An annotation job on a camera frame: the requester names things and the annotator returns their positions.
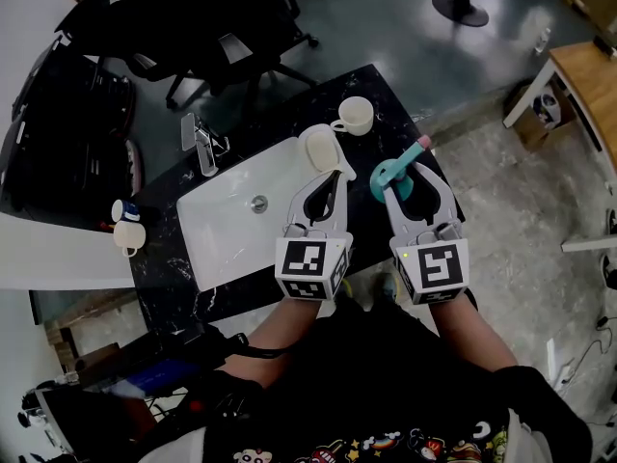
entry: faucet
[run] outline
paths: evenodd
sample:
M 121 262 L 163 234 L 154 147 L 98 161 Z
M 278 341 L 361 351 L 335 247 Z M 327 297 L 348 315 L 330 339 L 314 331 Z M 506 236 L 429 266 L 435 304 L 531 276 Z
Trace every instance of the faucet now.
M 213 177 L 219 171 L 216 158 L 229 152 L 228 138 L 219 136 L 193 113 L 182 117 L 181 130 L 182 150 L 197 146 L 201 173 L 204 177 Z

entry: sink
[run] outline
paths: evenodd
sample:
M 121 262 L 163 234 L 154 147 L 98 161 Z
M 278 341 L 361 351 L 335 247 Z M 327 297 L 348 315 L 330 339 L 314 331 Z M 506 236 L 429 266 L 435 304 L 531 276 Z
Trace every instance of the sink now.
M 177 212 L 199 289 L 274 265 L 289 204 L 317 175 L 291 137 L 180 198 Z

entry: mug handle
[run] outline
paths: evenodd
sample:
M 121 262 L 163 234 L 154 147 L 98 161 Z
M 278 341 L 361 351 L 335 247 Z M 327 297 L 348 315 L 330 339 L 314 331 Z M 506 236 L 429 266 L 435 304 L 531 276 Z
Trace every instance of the mug handle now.
M 129 254 L 128 249 L 126 247 L 122 247 L 122 255 L 126 258 L 132 258 L 135 254 L 137 254 L 137 249 L 133 249 L 133 253 Z
M 345 125 L 341 119 L 335 120 L 330 124 L 330 127 L 334 132 L 347 132 Z

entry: wooden tabletop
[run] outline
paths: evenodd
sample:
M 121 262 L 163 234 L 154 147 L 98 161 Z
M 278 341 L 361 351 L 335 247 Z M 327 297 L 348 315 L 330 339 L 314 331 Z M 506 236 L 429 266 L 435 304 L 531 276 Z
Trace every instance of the wooden tabletop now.
M 550 57 L 587 109 L 617 169 L 617 61 L 592 42 L 555 48 Z

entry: wooden table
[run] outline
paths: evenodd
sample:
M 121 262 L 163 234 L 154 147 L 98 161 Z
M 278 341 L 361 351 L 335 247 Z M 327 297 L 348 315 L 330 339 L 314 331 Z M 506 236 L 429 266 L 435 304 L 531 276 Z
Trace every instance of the wooden table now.
M 610 61 L 592 42 L 555 48 L 523 97 L 503 120 L 511 127 L 535 96 L 557 74 L 577 102 L 602 148 L 606 188 L 617 193 L 617 61 Z M 617 247 L 617 235 L 566 241 L 564 252 Z

